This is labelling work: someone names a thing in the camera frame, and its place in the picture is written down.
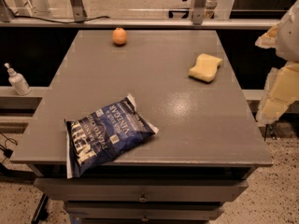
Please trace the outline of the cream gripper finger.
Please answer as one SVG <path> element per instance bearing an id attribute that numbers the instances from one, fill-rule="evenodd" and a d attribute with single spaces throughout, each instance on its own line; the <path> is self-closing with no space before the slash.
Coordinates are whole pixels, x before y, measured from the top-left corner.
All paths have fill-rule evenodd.
<path id="1" fill-rule="evenodd" d="M 277 46 L 278 24 L 273 25 L 266 33 L 259 36 L 255 45 L 262 49 L 274 49 Z"/>
<path id="2" fill-rule="evenodd" d="M 299 99 L 299 63 L 286 62 L 272 68 L 267 76 L 263 97 L 258 105 L 256 120 L 259 125 L 272 124 Z"/>

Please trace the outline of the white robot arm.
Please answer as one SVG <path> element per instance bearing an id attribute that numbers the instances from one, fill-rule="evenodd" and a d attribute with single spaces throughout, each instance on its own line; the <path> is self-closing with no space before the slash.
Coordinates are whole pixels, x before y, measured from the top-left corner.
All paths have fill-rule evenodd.
<path id="1" fill-rule="evenodd" d="M 256 120 L 260 126 L 272 124 L 299 99 L 299 0 L 286 12 L 278 24 L 259 36 L 255 45 L 275 49 L 286 61 L 282 68 L 272 68 L 264 85 Z"/>

